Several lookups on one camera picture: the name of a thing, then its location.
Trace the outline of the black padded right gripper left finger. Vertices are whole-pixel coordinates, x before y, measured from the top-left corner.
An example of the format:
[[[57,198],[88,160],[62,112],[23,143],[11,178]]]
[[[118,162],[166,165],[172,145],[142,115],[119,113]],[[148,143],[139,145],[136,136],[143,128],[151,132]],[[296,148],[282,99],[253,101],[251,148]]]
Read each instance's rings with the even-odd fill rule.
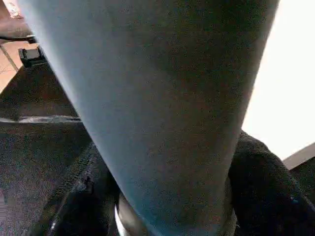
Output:
[[[107,236],[118,186],[94,143],[65,171],[31,229],[32,236]]]

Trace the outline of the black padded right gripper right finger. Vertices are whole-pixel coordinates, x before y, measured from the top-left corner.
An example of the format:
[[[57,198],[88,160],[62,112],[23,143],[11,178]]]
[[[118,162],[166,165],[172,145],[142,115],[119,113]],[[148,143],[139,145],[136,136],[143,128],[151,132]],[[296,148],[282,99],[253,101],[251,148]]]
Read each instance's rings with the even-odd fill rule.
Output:
[[[315,234],[315,206],[282,161],[244,131],[228,177],[238,236]]]

